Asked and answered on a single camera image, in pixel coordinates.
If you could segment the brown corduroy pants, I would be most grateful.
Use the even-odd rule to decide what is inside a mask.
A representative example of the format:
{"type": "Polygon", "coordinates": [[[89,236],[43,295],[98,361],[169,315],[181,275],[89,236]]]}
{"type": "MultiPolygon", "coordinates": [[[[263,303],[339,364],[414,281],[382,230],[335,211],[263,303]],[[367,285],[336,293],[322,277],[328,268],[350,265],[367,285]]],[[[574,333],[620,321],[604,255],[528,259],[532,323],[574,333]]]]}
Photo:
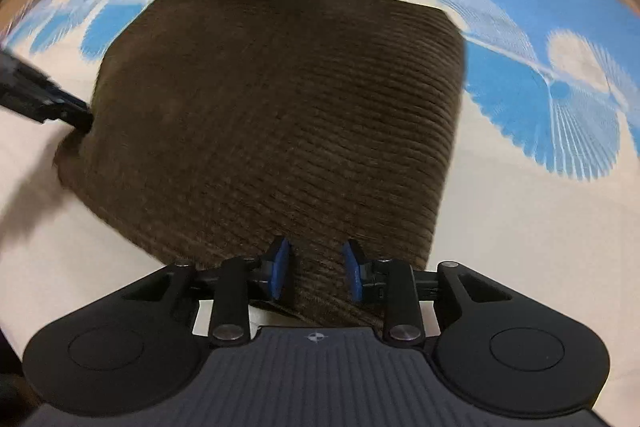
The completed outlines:
{"type": "Polygon", "coordinates": [[[288,312],[379,329],[342,246],[425,267],[460,112],[465,46],[398,0],[154,0],[108,47],[92,128],[58,179],[165,263],[293,248],[288,312]]]}

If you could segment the blue white patterned bedsheet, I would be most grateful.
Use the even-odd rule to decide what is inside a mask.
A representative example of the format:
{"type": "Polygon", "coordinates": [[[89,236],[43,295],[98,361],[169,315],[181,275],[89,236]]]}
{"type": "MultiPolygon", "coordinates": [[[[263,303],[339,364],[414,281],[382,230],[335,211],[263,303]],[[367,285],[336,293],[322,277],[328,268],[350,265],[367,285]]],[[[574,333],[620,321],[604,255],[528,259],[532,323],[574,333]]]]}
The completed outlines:
{"type": "MultiPolygon", "coordinates": [[[[588,324],[611,353],[598,412],[639,421],[639,19],[617,0],[410,0],[468,43],[431,259],[456,259],[588,324]]],[[[42,0],[6,38],[89,98],[152,0],[42,0]]]]}

